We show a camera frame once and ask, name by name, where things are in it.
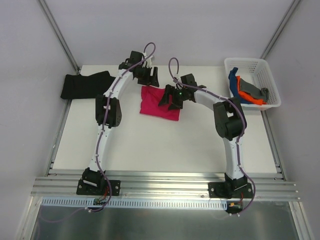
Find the pink t shirt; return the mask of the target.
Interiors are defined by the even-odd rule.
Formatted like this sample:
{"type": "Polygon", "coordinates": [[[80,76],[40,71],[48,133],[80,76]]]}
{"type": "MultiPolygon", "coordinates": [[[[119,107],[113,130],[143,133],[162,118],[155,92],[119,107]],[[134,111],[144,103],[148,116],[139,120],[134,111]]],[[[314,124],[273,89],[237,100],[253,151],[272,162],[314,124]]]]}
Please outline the pink t shirt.
{"type": "Polygon", "coordinates": [[[180,110],[169,110],[169,106],[172,101],[172,97],[169,97],[169,103],[159,106],[159,103],[165,93],[164,88],[156,88],[153,86],[141,87],[141,103],[140,114],[148,115],[152,117],[158,117],[170,121],[179,121],[180,110]]]}

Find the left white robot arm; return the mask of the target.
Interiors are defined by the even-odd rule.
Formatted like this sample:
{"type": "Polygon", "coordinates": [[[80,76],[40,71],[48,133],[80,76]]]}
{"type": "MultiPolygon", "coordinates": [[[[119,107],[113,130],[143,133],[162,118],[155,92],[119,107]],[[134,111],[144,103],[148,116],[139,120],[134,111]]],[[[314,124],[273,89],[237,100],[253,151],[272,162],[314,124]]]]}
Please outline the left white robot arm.
{"type": "Polygon", "coordinates": [[[93,194],[100,194],[105,188],[107,155],[113,131],[122,120],[120,98],[125,89],[134,79],[140,85],[159,86],[158,68],[152,66],[152,57],[152,53],[132,51],[130,57],[118,66],[117,76],[109,89],[95,98],[96,147],[82,173],[83,182],[93,194]]]}

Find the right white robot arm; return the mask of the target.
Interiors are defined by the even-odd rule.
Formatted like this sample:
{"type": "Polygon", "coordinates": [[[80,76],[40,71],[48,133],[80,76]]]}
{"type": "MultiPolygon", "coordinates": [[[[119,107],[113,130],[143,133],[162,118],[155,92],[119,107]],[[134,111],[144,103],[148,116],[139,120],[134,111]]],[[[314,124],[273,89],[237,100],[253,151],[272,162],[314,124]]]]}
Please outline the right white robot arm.
{"type": "Polygon", "coordinates": [[[243,135],[247,122],[240,101],[210,92],[206,86],[197,85],[194,75],[187,74],[178,80],[173,78],[175,86],[165,86],[159,106],[169,104],[169,110],[180,110],[184,101],[192,101],[213,111],[215,129],[222,138],[226,170],[224,193],[228,197],[236,197],[242,187],[248,184],[248,177],[243,168],[243,135]]]}

